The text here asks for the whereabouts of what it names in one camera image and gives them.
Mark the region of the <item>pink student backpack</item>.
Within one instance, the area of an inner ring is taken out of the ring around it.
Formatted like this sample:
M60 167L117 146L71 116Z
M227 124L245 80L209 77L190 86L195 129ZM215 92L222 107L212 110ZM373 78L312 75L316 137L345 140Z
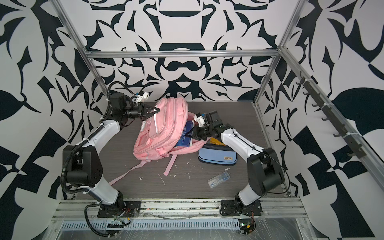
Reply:
M133 154L141 162L128 172L143 167L151 161L171 157L164 172L167 176L178 155L199 151L209 140L192 140L188 147L177 146L187 121L194 122L195 114L188 110L188 103L183 97L162 98L156 104L160 111L144 121L135 142Z

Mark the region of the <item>blue pencil case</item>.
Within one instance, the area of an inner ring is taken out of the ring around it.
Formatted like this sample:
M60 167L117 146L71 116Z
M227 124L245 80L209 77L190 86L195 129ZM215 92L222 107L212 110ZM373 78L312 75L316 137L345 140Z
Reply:
M198 159L202 163L233 166L237 163L237 153L228 146L205 144L198 151Z

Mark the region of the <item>blue Little Prince book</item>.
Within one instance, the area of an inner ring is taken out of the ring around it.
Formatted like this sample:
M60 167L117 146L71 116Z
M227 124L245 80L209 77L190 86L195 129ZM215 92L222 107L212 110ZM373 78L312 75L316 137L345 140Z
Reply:
M190 147L192 145L192 139L188 137L188 135L191 133L191 131L194 128L194 122L193 121L187 121L185 124L185 127L183 128L182 135L180 139L178 140L177 144L175 145L176 148L178 147Z

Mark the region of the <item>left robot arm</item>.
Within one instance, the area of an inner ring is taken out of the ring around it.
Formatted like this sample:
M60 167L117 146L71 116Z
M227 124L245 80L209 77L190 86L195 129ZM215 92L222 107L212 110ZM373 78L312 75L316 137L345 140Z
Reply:
M139 92L131 98L123 93L108 97L108 106L101 118L100 126L77 145L63 150L61 187L67 194L84 193L92 196L100 205L121 210L124 198L103 176L99 153L104 146L129 125L129 120L149 119L160 110L145 104L149 98L146 92Z

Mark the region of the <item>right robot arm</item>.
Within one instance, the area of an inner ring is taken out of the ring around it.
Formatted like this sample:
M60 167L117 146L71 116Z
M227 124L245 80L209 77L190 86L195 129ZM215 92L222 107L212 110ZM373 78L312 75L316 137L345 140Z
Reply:
M218 112L193 115L197 123L189 137L195 140L215 138L234 150L247 163L248 184L235 195L237 207L259 200L285 182L285 169L272 148L262 148L242 136L233 126L224 124Z

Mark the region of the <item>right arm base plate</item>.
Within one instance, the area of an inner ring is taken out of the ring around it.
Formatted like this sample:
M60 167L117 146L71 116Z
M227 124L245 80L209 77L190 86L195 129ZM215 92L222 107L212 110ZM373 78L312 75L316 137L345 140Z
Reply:
M259 217L263 214L263 209L259 200L253 202L248 206L240 206L237 200L221 200L221 207L219 213L224 217Z

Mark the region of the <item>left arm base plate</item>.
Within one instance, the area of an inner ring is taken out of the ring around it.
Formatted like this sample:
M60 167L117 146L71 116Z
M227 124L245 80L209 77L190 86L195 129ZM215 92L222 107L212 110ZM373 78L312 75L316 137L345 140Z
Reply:
M141 201L124 201L121 207L115 205L101 205L98 211L98 218L130 218L140 213Z

